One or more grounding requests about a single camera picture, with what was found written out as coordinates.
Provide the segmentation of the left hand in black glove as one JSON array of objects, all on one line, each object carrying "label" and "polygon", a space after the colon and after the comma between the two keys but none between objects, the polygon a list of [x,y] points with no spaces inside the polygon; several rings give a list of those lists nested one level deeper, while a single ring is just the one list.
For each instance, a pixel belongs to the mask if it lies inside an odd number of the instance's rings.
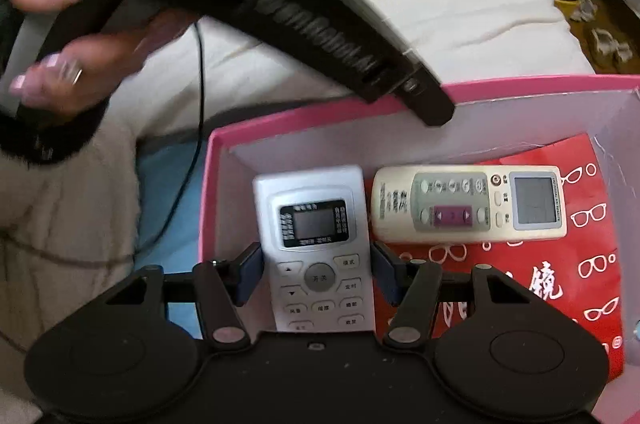
[{"label": "left hand in black glove", "polygon": [[[42,14],[80,0],[10,0],[17,9]],[[12,77],[10,94],[30,108],[74,116],[108,98],[145,61],[198,20],[180,10],[165,10],[140,28],[78,38],[22,74]]]}]

